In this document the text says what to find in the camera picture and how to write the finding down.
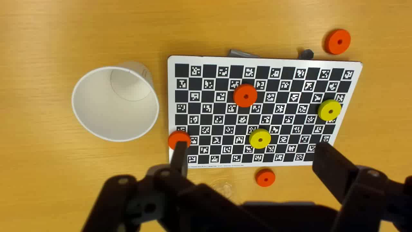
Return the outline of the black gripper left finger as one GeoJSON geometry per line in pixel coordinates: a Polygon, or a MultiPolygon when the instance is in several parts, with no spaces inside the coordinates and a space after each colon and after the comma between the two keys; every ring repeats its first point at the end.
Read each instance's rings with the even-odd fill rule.
{"type": "Polygon", "coordinates": [[[188,172],[188,161],[187,161],[187,143],[178,141],[175,144],[172,158],[171,158],[171,167],[175,169],[183,176],[188,172]]]}

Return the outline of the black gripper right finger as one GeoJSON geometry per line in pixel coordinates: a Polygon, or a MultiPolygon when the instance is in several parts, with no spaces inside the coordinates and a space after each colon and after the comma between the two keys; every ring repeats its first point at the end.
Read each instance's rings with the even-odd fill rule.
{"type": "Polygon", "coordinates": [[[339,202],[358,174],[358,167],[327,141],[315,145],[311,169],[339,202]]]}

